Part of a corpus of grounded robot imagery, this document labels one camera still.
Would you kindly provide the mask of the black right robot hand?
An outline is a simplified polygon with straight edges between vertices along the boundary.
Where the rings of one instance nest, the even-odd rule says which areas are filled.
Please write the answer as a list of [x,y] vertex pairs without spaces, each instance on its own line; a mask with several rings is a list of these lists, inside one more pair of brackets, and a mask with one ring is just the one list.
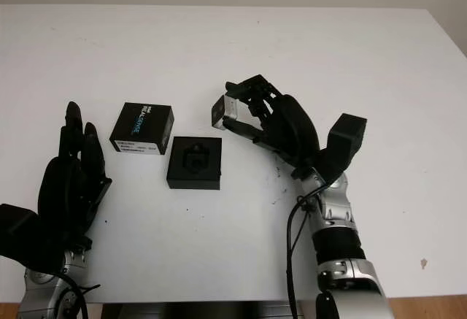
[[295,98],[280,93],[260,74],[241,83],[227,82],[225,89],[226,96],[246,104],[260,121],[256,128],[224,118],[226,129],[276,153],[295,168],[313,164],[320,152],[317,132]]

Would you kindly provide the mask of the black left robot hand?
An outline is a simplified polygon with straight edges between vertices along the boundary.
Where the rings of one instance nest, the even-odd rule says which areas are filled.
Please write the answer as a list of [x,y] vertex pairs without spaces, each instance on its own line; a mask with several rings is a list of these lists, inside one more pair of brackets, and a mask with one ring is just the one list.
[[38,214],[50,236],[67,250],[91,249],[87,232],[111,183],[96,127],[83,123],[80,107],[70,101],[58,155],[39,189]]

